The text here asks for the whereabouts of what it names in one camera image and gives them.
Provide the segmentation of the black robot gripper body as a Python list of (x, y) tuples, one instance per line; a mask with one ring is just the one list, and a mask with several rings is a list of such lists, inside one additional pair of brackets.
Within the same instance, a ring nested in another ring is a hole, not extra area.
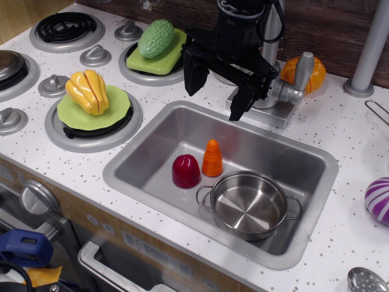
[(263, 19), (266, 8), (220, 8), (212, 30), (186, 26), (187, 39), (182, 46), (186, 50), (209, 54), (207, 67), (233, 84), (248, 80), (242, 72), (232, 66), (243, 52), (253, 49), (259, 37), (255, 32), (256, 22)]

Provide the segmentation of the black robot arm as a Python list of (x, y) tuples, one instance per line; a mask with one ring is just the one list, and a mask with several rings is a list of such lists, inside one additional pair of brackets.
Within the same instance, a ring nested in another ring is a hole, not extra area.
[(213, 30), (187, 26), (182, 46), (185, 90), (196, 94), (213, 71), (237, 85), (230, 120), (238, 121), (257, 100), (266, 99), (277, 70), (259, 52), (262, 17), (274, 1), (218, 1)]

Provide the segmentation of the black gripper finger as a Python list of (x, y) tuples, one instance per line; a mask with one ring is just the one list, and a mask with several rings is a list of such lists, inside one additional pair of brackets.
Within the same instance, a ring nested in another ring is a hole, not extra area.
[(239, 86), (230, 106), (229, 121), (239, 121), (245, 112), (260, 99), (260, 93), (251, 85)]
[(209, 54), (203, 52), (192, 52), (191, 50), (184, 52), (184, 82), (189, 96), (193, 96), (204, 87), (209, 74), (208, 58)]

